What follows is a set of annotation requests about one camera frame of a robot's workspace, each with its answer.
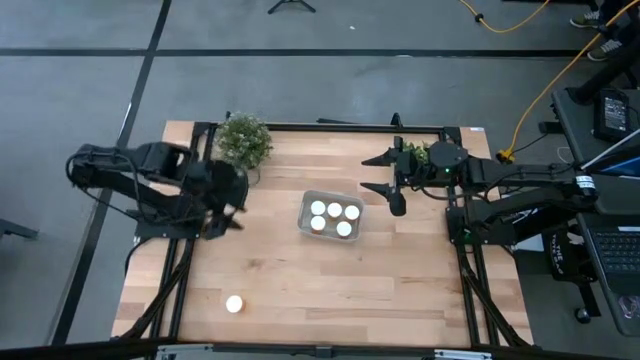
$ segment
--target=yellow cable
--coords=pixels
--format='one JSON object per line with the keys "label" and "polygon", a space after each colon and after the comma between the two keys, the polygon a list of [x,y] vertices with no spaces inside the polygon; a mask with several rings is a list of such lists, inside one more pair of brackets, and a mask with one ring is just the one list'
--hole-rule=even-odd
{"label": "yellow cable", "polygon": [[[465,0],[458,0],[458,1],[460,1],[464,6],[466,6],[466,7],[467,7],[467,9],[469,9],[469,11],[471,11],[471,13],[472,13],[473,15],[478,16],[478,12],[477,12],[477,11],[475,11],[475,10],[473,9],[473,7],[472,7],[471,5],[469,5],[469,3],[468,3],[468,2],[466,2]],[[482,18],[481,18],[481,19],[479,19],[479,20],[480,20],[480,22],[482,23],[482,25],[484,25],[484,26],[485,26],[487,29],[489,29],[490,31],[492,31],[492,32],[494,32],[494,33],[496,33],[496,34],[506,34],[506,33],[510,32],[510,31],[513,31],[513,30],[518,29],[518,28],[519,28],[519,27],[521,27],[522,25],[524,25],[524,24],[526,24],[527,22],[529,22],[529,20],[533,19],[536,15],[538,15],[538,13],[540,12],[540,10],[542,10],[545,6],[547,6],[547,4],[549,3],[549,1],[550,1],[550,0],[545,1],[542,5],[540,5],[540,7],[538,7],[538,8],[536,9],[536,11],[534,11],[531,15],[529,15],[529,17],[528,17],[528,18],[526,18],[526,19],[522,20],[522,22],[521,22],[521,23],[519,23],[518,25],[512,26],[512,27],[510,27],[510,28],[508,28],[508,29],[504,29],[504,30],[494,29],[494,28],[492,28],[491,26],[489,26],[489,24],[487,24],[487,22],[486,22],[486,21],[484,21],[484,19],[482,19]]]}
{"label": "yellow cable", "polygon": [[[640,2],[640,0],[633,0],[627,6],[622,8],[622,10],[620,10],[614,17],[612,17],[611,20],[609,20],[605,26],[609,27],[616,20],[618,20],[618,18],[620,16],[622,16],[622,14],[624,14],[630,7],[636,5],[638,2]],[[499,157],[499,159],[501,161],[513,161],[514,160],[514,158],[513,158],[513,149],[516,147],[516,140],[518,138],[518,133],[520,132],[520,127],[522,126],[522,123],[527,118],[527,115],[529,115],[529,113],[531,112],[531,109],[533,109],[533,107],[538,103],[538,101],[540,101],[540,99],[547,93],[547,91],[549,91],[549,89],[556,83],[556,81],[558,81],[558,79],[562,75],[564,75],[564,73],[567,72],[567,70],[569,70],[569,68],[571,68],[571,66],[573,66],[573,64],[575,64],[578,61],[578,59],[587,51],[587,49],[589,49],[591,46],[593,46],[593,44],[596,41],[598,41],[600,36],[601,35],[599,33],[596,36],[594,36],[593,39],[591,39],[591,41],[589,41],[589,43],[584,48],[582,48],[582,50],[580,50],[578,55],[576,55],[576,57],[573,58],[573,60],[571,60],[569,65],[565,66],[565,68],[562,69],[562,71],[560,71],[560,73],[558,73],[558,75],[556,75],[556,77],[553,78],[553,80],[551,80],[549,85],[547,85],[544,88],[544,90],[542,90],[540,95],[538,95],[538,97],[535,100],[533,100],[531,105],[529,105],[529,107],[524,112],[524,114],[522,114],[522,117],[520,118],[520,121],[518,122],[518,125],[516,126],[516,130],[513,133],[513,139],[511,140],[511,145],[509,146],[509,148],[507,150],[500,150],[498,152],[498,157]]]}

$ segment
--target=green plant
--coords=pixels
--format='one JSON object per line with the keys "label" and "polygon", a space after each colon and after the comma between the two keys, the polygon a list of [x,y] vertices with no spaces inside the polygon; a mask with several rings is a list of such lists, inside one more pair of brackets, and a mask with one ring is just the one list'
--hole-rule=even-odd
{"label": "green plant", "polygon": [[222,159],[244,169],[257,168],[273,149],[267,125],[250,114],[231,114],[215,137]]}
{"label": "green plant", "polygon": [[424,141],[422,145],[415,145],[412,142],[404,141],[402,143],[402,151],[411,151],[415,155],[420,164],[426,164],[429,161],[429,152],[427,151],[427,143]]}

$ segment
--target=clear plastic container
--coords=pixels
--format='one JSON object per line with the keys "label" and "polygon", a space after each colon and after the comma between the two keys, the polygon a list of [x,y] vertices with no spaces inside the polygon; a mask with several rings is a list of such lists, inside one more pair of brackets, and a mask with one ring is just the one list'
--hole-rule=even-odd
{"label": "clear plastic container", "polygon": [[[338,235],[338,231],[336,230],[336,226],[341,221],[347,221],[346,216],[344,215],[344,211],[336,220],[329,219],[329,215],[325,211],[322,214],[322,217],[327,221],[327,225],[324,228],[322,235],[314,234],[311,232],[311,218],[313,218],[313,214],[311,213],[311,203],[316,200],[320,200],[324,202],[326,205],[329,205],[333,202],[337,202],[342,205],[342,208],[346,208],[349,205],[354,205],[360,210],[360,217],[351,222],[352,230],[349,237],[346,239],[341,238]],[[304,193],[302,197],[302,205],[300,206],[300,213],[298,214],[298,229],[305,235],[310,237],[314,237],[316,239],[322,240],[332,240],[343,243],[353,243],[360,237],[360,224],[362,223],[362,218],[364,215],[364,201],[341,194],[333,194],[322,191],[309,190]]]}

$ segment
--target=wooden table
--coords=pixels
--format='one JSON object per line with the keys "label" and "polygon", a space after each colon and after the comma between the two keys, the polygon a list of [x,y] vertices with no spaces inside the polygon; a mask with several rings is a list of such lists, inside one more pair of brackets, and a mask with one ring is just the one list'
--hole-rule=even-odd
{"label": "wooden table", "polygon": [[[163,141],[188,146],[193,124],[167,122]],[[471,154],[489,157],[482,129],[461,132]],[[437,141],[435,135],[403,136],[417,143]],[[468,347],[460,272],[445,224],[447,203],[405,191],[407,215],[397,218],[381,196],[358,185],[389,181],[389,168],[360,162],[385,151],[393,135],[274,131],[272,137],[274,150],[261,181],[249,192],[248,211],[236,217],[245,230],[196,242],[179,339]],[[322,242],[298,232],[300,202],[310,189],[364,200],[363,232],[355,244]],[[431,191],[444,194],[443,189]],[[531,342],[513,259],[500,247],[483,249],[494,302]],[[128,330],[156,295],[166,251],[167,240],[154,239],[134,254],[113,335]],[[233,294],[246,302],[240,314],[225,309]],[[486,342],[482,307],[475,303]],[[168,320],[161,334],[167,332]]]}

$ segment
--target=laptop keyboard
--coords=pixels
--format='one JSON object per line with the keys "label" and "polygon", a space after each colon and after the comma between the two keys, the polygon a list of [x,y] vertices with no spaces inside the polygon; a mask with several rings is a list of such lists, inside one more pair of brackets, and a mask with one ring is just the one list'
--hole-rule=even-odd
{"label": "laptop keyboard", "polygon": [[605,272],[640,274],[640,232],[595,231],[592,238]]}

